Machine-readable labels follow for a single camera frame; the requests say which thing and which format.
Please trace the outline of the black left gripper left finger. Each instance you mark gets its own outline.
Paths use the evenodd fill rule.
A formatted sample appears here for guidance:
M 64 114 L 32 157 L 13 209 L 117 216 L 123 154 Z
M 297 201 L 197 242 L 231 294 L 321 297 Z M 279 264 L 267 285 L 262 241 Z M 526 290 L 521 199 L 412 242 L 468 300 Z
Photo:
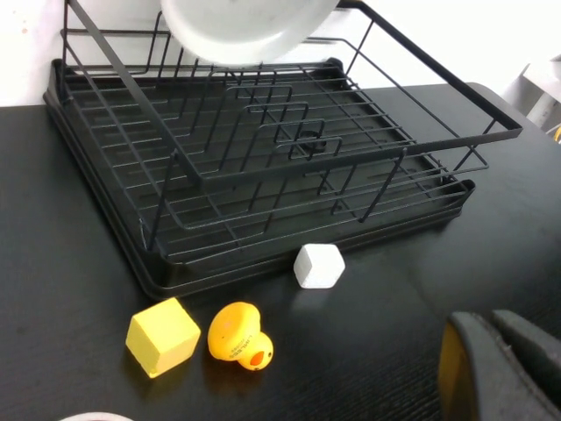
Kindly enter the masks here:
M 547 397 L 490 320 L 471 312 L 447 318 L 439 358 L 444 420 L 555 420 Z

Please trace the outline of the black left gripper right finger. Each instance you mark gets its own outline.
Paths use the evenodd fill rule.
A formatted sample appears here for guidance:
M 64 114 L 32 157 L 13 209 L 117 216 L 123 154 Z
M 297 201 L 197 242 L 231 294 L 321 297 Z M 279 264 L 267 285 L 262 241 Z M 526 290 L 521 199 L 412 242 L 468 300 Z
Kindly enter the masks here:
M 547 397 L 560 397 L 560 340 L 510 310 L 494 310 L 492 324 Z

